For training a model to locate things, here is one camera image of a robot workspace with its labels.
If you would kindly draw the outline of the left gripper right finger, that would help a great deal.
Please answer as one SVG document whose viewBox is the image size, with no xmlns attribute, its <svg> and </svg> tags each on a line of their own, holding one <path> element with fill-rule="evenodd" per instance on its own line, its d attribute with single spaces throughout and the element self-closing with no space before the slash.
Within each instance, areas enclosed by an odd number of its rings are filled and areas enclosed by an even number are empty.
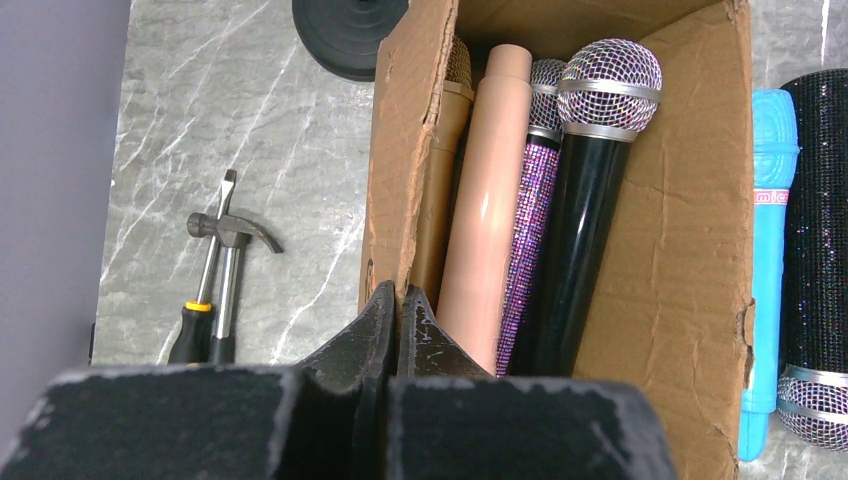
<svg viewBox="0 0 848 480">
<path fill-rule="evenodd" d="M 479 381 L 493 376 L 442 328 L 425 291 L 410 285 L 400 316 L 396 378 Z"/>
</svg>

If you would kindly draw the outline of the blue microphone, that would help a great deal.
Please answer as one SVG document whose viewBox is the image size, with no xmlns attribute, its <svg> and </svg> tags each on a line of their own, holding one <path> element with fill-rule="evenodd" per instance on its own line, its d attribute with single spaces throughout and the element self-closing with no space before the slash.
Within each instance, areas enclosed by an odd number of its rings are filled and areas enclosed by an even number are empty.
<svg viewBox="0 0 848 480">
<path fill-rule="evenodd" d="M 789 92 L 754 91 L 752 117 L 755 317 L 753 363 L 740 408 L 738 454 L 743 462 L 757 459 L 764 450 L 769 417 L 776 409 L 786 210 L 800 152 Z"/>
</svg>

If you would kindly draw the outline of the yellow black screwdriver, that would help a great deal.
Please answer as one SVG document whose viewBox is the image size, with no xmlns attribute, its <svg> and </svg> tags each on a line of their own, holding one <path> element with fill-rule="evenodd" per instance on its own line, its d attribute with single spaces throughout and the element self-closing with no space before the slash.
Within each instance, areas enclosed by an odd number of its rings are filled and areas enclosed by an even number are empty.
<svg viewBox="0 0 848 480">
<path fill-rule="evenodd" d="M 217 338 L 212 329 L 216 319 L 212 303 L 212 288 L 217 268 L 220 240 L 215 221 L 228 213 L 230 200 L 237 181 L 237 171 L 227 169 L 220 184 L 220 198 L 216 217 L 195 212 L 186 222 L 189 235 L 194 238 L 210 237 L 196 299 L 182 307 L 180 332 L 174 341 L 168 365 L 212 362 L 229 364 L 235 358 L 235 338 Z"/>
</svg>

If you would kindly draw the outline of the black glitter microphone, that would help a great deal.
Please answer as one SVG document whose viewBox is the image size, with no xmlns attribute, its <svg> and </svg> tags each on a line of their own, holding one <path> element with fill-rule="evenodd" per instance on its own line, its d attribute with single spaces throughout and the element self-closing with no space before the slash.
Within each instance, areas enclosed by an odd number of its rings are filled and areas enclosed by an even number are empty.
<svg viewBox="0 0 848 480">
<path fill-rule="evenodd" d="M 778 414 L 805 442 L 847 450 L 847 71 L 783 85 L 800 153 L 786 216 Z"/>
</svg>

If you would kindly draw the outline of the black silver-head microphone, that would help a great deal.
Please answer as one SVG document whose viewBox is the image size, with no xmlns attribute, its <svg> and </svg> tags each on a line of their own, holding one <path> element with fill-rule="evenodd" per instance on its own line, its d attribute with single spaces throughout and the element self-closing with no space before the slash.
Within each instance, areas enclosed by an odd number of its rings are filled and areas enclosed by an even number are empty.
<svg viewBox="0 0 848 480">
<path fill-rule="evenodd" d="M 662 83 L 657 57 L 632 40 L 594 41 L 567 62 L 557 84 L 561 165 L 510 375 L 572 375 L 631 145 L 656 113 Z"/>
</svg>

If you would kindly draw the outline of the purple glitter microphone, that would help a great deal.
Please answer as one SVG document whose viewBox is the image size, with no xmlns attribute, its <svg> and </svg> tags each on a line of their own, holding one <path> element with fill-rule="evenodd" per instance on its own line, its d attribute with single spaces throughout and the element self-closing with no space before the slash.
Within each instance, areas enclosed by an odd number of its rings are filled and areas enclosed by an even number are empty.
<svg viewBox="0 0 848 480">
<path fill-rule="evenodd" d="M 513 359 L 517 336 L 527 314 L 536 266 L 546 231 L 562 141 L 557 85 L 566 62 L 532 63 L 531 110 L 514 220 L 511 257 L 497 344 L 496 375 L 504 376 Z"/>
</svg>

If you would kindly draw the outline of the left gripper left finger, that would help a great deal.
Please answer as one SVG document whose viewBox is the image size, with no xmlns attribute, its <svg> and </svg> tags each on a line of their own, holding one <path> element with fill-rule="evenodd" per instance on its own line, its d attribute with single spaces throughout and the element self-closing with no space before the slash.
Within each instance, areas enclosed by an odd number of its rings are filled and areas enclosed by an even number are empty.
<svg viewBox="0 0 848 480">
<path fill-rule="evenodd" d="M 380 479 L 386 386 L 395 372 L 394 283 L 380 283 L 354 321 L 300 366 L 296 477 Z"/>
</svg>

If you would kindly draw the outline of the black clip round-base stand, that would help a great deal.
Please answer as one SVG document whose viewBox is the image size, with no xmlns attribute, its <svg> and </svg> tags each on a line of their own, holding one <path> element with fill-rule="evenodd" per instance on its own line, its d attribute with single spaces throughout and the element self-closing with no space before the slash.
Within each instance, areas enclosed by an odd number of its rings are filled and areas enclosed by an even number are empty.
<svg viewBox="0 0 848 480">
<path fill-rule="evenodd" d="M 375 80 L 377 53 L 408 9 L 406 0 L 293 0 L 292 19 L 304 47 L 328 72 Z"/>
</svg>

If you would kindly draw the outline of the beige plastic microphone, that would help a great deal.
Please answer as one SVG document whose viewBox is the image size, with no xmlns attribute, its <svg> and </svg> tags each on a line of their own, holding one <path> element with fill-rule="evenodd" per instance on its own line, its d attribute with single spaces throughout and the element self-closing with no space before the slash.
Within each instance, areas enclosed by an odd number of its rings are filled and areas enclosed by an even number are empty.
<svg viewBox="0 0 848 480">
<path fill-rule="evenodd" d="M 506 278 L 532 99 L 532 55 L 502 44 L 479 81 L 464 152 L 436 319 L 496 372 Z"/>
</svg>

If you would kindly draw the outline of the gold microphone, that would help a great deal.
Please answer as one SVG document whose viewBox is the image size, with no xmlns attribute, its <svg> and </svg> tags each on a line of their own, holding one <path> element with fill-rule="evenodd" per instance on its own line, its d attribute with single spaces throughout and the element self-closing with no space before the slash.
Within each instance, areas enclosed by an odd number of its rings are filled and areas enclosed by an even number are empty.
<svg viewBox="0 0 848 480">
<path fill-rule="evenodd" d="M 438 303 L 444 269 L 455 161 L 474 101 L 470 52 L 455 36 L 423 182 L 410 282 L 422 288 L 430 305 Z"/>
</svg>

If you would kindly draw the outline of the cardboard box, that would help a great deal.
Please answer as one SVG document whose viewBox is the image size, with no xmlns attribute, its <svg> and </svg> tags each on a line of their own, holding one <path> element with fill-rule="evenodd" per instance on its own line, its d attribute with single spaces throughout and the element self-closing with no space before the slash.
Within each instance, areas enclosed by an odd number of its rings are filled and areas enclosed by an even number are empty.
<svg viewBox="0 0 848 480">
<path fill-rule="evenodd" d="M 657 57 L 661 103 L 629 156 L 575 374 L 638 386 L 680 478 L 736 478 L 753 312 L 748 4 L 410 2 L 377 57 L 361 301 L 384 280 L 406 290 L 454 37 L 477 67 L 499 44 L 568 59 L 610 37 Z"/>
</svg>

